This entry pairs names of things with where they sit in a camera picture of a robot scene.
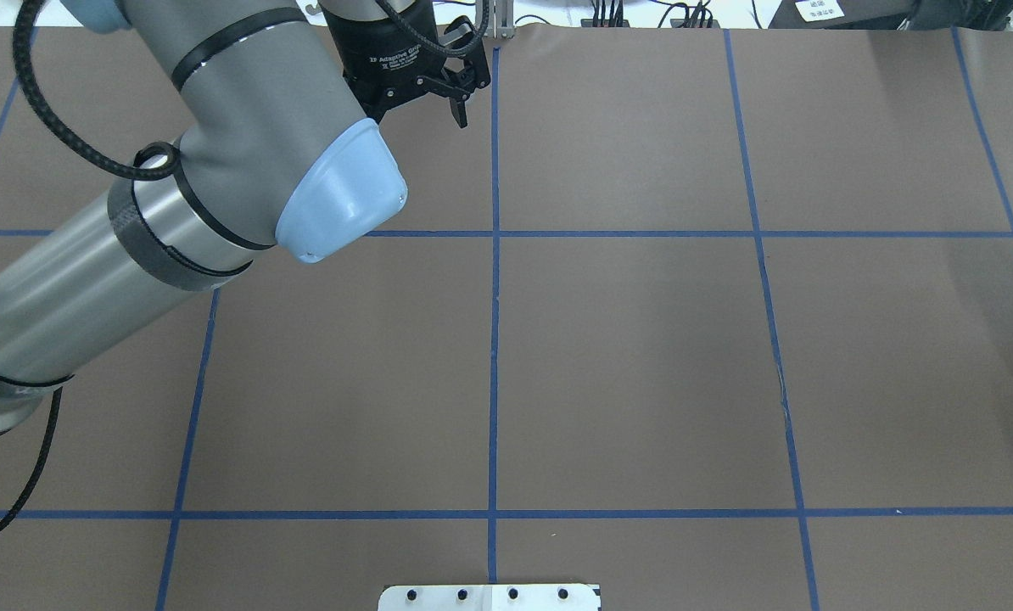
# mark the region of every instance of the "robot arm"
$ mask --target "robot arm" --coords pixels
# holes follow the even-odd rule
[[[322,3],[341,74],[291,0],[64,0],[96,31],[132,24],[197,125],[139,154],[138,166],[173,174],[118,179],[0,274],[0,435],[265,248],[315,262],[401,209],[406,186],[376,121],[433,92],[463,126],[464,101],[490,77],[483,28],[459,19],[440,47],[417,44],[398,19],[436,37],[431,0],[386,3]],[[463,69],[448,70],[448,55]]]

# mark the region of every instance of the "metal plate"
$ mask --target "metal plate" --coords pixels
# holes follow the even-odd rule
[[[600,611],[601,587],[586,584],[391,587],[379,611]]]

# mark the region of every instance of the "grid of blue tape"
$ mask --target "grid of blue tape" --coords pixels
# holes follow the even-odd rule
[[[741,112],[738,83],[736,82],[735,59],[732,50],[732,40],[728,30],[723,31],[724,47],[728,62],[728,84],[732,92],[733,111],[735,114],[736,133],[738,133],[741,162],[744,166],[745,185],[748,192],[748,202],[751,212],[751,231],[506,231],[499,228],[498,221],[498,48],[492,52],[492,84],[491,84],[491,192],[492,192],[492,228],[491,231],[377,231],[368,233],[370,237],[384,238],[490,238],[492,244],[492,279],[491,279],[491,352],[489,380],[489,427],[488,427],[488,509],[487,510],[418,510],[418,511],[183,511],[185,498],[185,480],[189,474],[189,464],[193,452],[193,440],[197,433],[197,418],[201,410],[201,398],[205,391],[205,378],[208,370],[209,357],[212,355],[212,337],[216,329],[216,315],[220,305],[220,290],[213,293],[212,306],[209,310],[209,320],[206,326],[205,341],[201,351],[201,365],[198,370],[196,392],[190,407],[189,425],[185,431],[183,457],[181,457],[178,483],[175,492],[174,506],[171,511],[103,511],[103,510],[25,510],[18,516],[25,520],[164,520],[169,521],[170,530],[168,545],[164,554],[164,568],[160,576],[157,592],[156,608],[164,608],[166,592],[170,583],[170,569],[174,564],[177,546],[178,529],[181,521],[232,521],[232,520],[479,520],[486,521],[488,527],[488,581],[494,583],[498,579],[496,569],[496,522],[498,520],[661,520],[661,519],[762,519],[785,518],[797,520],[801,535],[801,553],[804,559],[805,580],[808,598],[812,611],[820,608],[815,582],[815,567],[812,563],[812,544],[808,534],[809,518],[917,518],[944,517],[944,515],[1013,515],[1013,507],[891,507],[891,508],[807,508],[804,505],[804,494],[801,490],[800,468],[796,459],[796,441],[793,430],[793,417],[786,394],[785,373],[781,361],[781,341],[779,341],[778,324],[775,320],[773,300],[770,298],[770,278],[766,268],[764,240],[775,238],[1012,238],[1013,211],[1004,181],[1000,177],[1000,169],[996,163],[993,148],[985,132],[979,102],[976,100],[970,84],[970,75],[963,55],[963,47],[959,32],[952,29],[953,45],[963,74],[965,93],[973,116],[976,128],[979,130],[981,142],[985,147],[985,155],[990,164],[993,178],[1000,193],[1000,202],[1010,224],[1008,232],[832,232],[832,231],[766,231],[760,225],[759,209],[755,201],[755,182],[752,180],[751,156],[749,154],[748,137],[745,131],[743,112]],[[5,104],[0,116],[0,138],[17,93],[17,82],[9,88]],[[0,236],[44,236],[50,229],[0,229]],[[499,510],[498,509],[498,255],[499,241],[515,238],[603,238],[603,237],[635,237],[635,238],[744,238],[755,241],[756,257],[759,260],[760,281],[762,284],[764,305],[766,308],[767,325],[770,329],[771,349],[775,365],[778,368],[779,383],[781,383],[781,402],[786,412],[786,449],[788,449],[789,467],[792,476],[795,508],[793,509],[671,509],[671,510]]]

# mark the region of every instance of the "light blue joint cap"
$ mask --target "light blue joint cap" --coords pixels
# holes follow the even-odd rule
[[[408,198],[379,125],[358,121],[293,190],[277,223],[277,243],[302,262],[317,263],[401,212]]]
[[[115,29],[130,29],[116,0],[61,0],[76,20],[96,34],[109,34]]]

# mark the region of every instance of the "black cable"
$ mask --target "black cable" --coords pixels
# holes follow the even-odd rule
[[[685,3],[673,3],[673,4],[670,4],[669,8],[666,8],[666,14],[660,15],[660,20],[659,20],[659,22],[657,22],[657,27],[660,27],[660,26],[663,26],[663,24],[666,24],[666,19],[667,19],[667,17],[669,17],[669,13],[673,12],[673,8],[684,8],[684,19],[685,20],[688,19],[688,11],[692,10],[692,7],[688,7],[688,5],[686,5]]]
[[[698,3],[684,23],[681,23],[681,27],[709,27],[707,20],[713,21],[713,13],[707,8],[709,5],[709,0],[705,0],[705,3]]]
[[[123,178],[131,180],[159,180],[174,173],[178,164],[178,155],[168,158],[164,165],[153,167],[152,169],[141,169],[132,165],[124,165],[96,151],[91,144],[85,143],[84,139],[76,135],[68,125],[62,123],[54,108],[50,107],[46,97],[38,88],[38,82],[34,80],[34,67],[32,57],[30,57],[30,42],[34,33],[34,20],[38,18],[38,12],[46,0],[23,0],[20,5],[20,12],[17,13],[17,22],[13,25],[13,66],[17,71],[17,81],[20,82],[20,91],[24,94],[24,99],[32,107],[34,116],[43,122],[43,125],[50,130],[65,146],[84,158],[85,161],[95,165],[100,170],[109,171]]]
[[[469,40],[468,44],[460,50],[449,50],[418,32],[416,28],[412,27],[412,24],[404,20],[401,13],[397,12],[397,8],[390,7],[389,0],[374,1],[389,16],[389,20],[394,22],[395,26],[399,27],[405,34],[408,34],[409,39],[413,40],[421,48],[424,48],[424,50],[432,52],[432,54],[441,55],[444,58],[464,58],[465,55],[472,54],[472,51],[476,47],[483,45],[483,35],[488,31],[488,17],[491,12],[490,0],[480,0],[480,24],[476,27],[472,40]]]
[[[46,457],[50,455],[50,443],[54,441],[54,429],[58,426],[58,409],[61,407],[61,388],[54,391],[50,398],[50,416],[46,421],[46,433],[43,434],[43,445],[38,449],[38,459],[34,461],[32,474],[28,477],[28,482],[24,484],[24,489],[17,497],[17,503],[13,504],[5,517],[0,519],[0,533],[5,527],[13,522],[13,519],[20,514],[24,504],[28,503],[28,497],[34,490],[34,484],[38,482],[40,475],[43,475],[43,467],[46,467]]]
[[[518,24],[518,22],[520,20],[522,20],[522,19],[524,19],[526,17],[531,17],[531,18],[537,19],[537,20],[539,20],[539,22],[542,22],[542,23],[552,24],[552,22],[550,22],[550,20],[548,20],[548,19],[545,19],[545,17],[542,17],[541,15],[534,15],[534,14],[522,15],[521,17],[515,19],[515,24]]]
[[[755,26],[763,29],[763,23],[760,23],[760,11],[755,7],[755,0],[752,0],[752,18],[755,19]]]

